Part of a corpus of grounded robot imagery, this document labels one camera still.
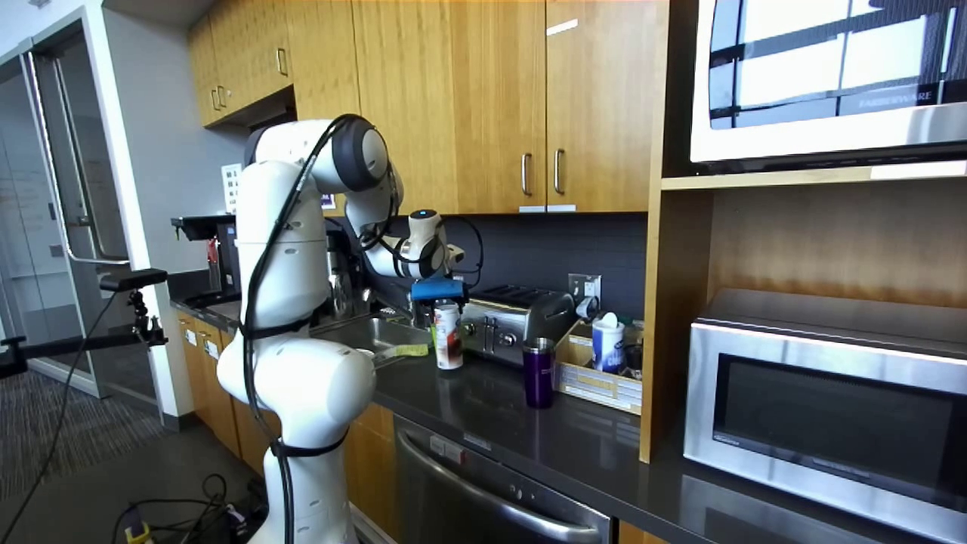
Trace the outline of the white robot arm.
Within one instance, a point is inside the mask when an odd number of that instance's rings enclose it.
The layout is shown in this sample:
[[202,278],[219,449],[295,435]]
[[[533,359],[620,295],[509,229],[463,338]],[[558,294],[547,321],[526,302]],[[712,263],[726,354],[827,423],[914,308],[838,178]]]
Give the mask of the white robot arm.
[[320,197],[341,194],[360,256],[377,278],[440,278],[463,260],[431,207],[386,227],[400,180],[377,126],[362,115],[287,122],[261,131],[242,170],[234,249],[242,326],[219,349],[219,387],[282,421],[261,452],[264,520],[251,544],[354,544],[343,435],[373,394],[373,356],[307,326],[332,298]]

